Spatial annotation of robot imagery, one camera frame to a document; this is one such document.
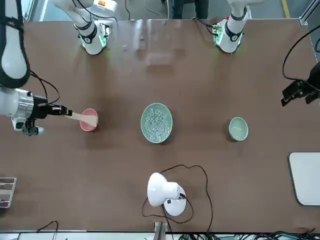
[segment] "wooden spatula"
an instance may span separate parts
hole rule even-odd
[[[72,113],[72,116],[65,116],[67,119],[74,119],[74,120],[79,120],[82,122],[85,122],[93,127],[97,127],[98,124],[98,117],[93,116],[93,115],[82,115],[79,113]]]

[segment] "green bowl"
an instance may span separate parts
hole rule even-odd
[[[229,124],[229,134],[236,141],[243,141],[248,137],[249,128],[246,121],[236,116],[234,117]]]
[[[172,131],[173,119],[170,110],[162,103],[152,103],[141,116],[143,136],[153,144],[164,142]]]

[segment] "pink bowl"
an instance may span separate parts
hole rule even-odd
[[[82,114],[86,115],[86,116],[97,116],[98,117],[98,113],[93,108],[88,108],[88,109],[84,110]],[[96,130],[96,128],[97,128],[96,126],[92,126],[86,122],[83,122],[83,121],[79,121],[79,122],[80,122],[80,127],[82,128],[83,131],[92,132],[92,131]]]

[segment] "brown table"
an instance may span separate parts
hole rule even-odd
[[[319,233],[320,208],[297,203],[288,168],[290,152],[319,151],[319,106],[280,102],[290,84],[282,62],[305,32],[296,19],[249,20],[240,48],[228,55],[192,20],[153,20],[148,27],[125,21],[112,29],[110,49],[91,56],[72,22],[27,23],[31,68],[59,88],[68,108],[95,108],[99,129],[83,132],[76,121],[49,116],[37,121],[44,136],[25,137],[9,118],[0,119],[0,175],[17,177],[0,229],[36,230],[58,220],[61,230],[152,231],[160,219],[141,214],[150,175],[197,164],[208,173],[211,231]],[[152,59],[152,53],[164,55]],[[306,38],[286,70],[306,78],[315,63]],[[24,88],[43,95],[36,79]],[[141,133],[141,114],[154,102],[166,104],[174,118],[165,144],[151,144]],[[235,116],[248,123],[244,142],[228,137]],[[210,205],[203,173],[181,168],[165,175],[184,187],[194,207],[192,221],[172,223],[173,230],[204,232]],[[148,206],[145,213],[162,212]]]

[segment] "white board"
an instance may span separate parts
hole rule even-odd
[[[289,166],[296,200],[304,206],[320,206],[320,152],[293,152]]]

